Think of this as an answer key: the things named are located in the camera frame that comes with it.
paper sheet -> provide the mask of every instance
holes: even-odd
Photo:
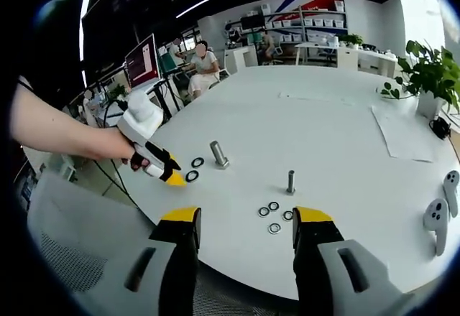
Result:
[[[434,161],[429,137],[431,133],[415,116],[402,116],[374,106],[372,113],[383,133],[391,157],[421,162]]]

green leaves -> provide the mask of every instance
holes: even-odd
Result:
[[[412,72],[412,68],[410,68],[408,61],[404,57],[399,57],[397,59],[397,63],[398,63],[399,66],[401,66],[402,71],[404,73],[411,73]]]
[[[400,91],[396,88],[390,91],[391,96],[395,97],[396,99],[400,99]]]
[[[408,41],[408,43],[405,46],[405,52],[408,54],[414,54],[415,56],[418,55],[415,53],[415,42],[414,41]]]
[[[421,91],[431,91],[435,98],[446,100],[458,111],[460,67],[455,63],[452,53],[444,47],[441,51],[433,50],[428,43],[422,45],[416,41],[409,41],[406,44],[406,52],[410,60],[404,57],[397,59],[402,69],[402,76],[397,76],[395,82],[403,85],[404,90],[412,96],[418,95]],[[390,83],[385,83],[384,86],[382,95],[401,99],[399,89],[392,88]]]

computer monitor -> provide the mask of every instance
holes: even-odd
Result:
[[[138,44],[125,57],[125,61],[131,88],[153,85],[161,79],[153,34]]]
[[[243,30],[254,29],[254,28],[265,26],[264,16],[261,16],[260,14],[257,14],[255,16],[250,16],[250,17],[242,17],[241,22],[242,22],[241,27]]]

o-ring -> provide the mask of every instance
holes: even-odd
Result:
[[[198,158],[195,158],[193,161],[192,161],[192,167],[194,167],[195,169],[197,167],[200,167],[201,165],[204,164],[204,159],[201,158],[201,157],[198,157]]]
[[[263,217],[266,217],[268,213],[270,213],[270,210],[267,207],[261,207],[259,208],[257,213],[259,214],[259,217],[263,218]]]
[[[198,171],[190,170],[189,172],[187,172],[187,175],[185,176],[185,180],[189,183],[193,182],[198,178],[199,175],[200,174],[198,173]]]
[[[272,201],[271,203],[268,204],[268,208],[271,211],[274,211],[274,210],[277,210],[278,208],[280,208],[280,204],[277,203],[276,201]]]
[[[280,224],[273,223],[273,224],[268,225],[268,232],[270,232],[272,235],[276,235],[280,231],[281,231]]]
[[[293,219],[294,213],[291,210],[286,210],[282,214],[282,219],[285,221],[291,221]]]

shelf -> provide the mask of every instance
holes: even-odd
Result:
[[[316,27],[314,25],[311,26],[304,26],[305,29],[332,29],[332,30],[348,30],[346,27]],[[267,29],[267,31],[270,30],[283,30],[283,29],[302,29],[300,25],[295,26],[295,27],[273,27],[271,29]]]
[[[334,29],[334,30],[348,30],[346,27],[316,27],[314,25],[304,26],[306,29]]]
[[[286,11],[286,12],[275,12],[271,14],[263,14],[264,17],[282,16],[283,14],[299,14],[299,11]]]
[[[315,10],[302,10],[302,13],[318,13],[318,14],[345,14],[345,12],[339,12],[339,11],[315,11]]]

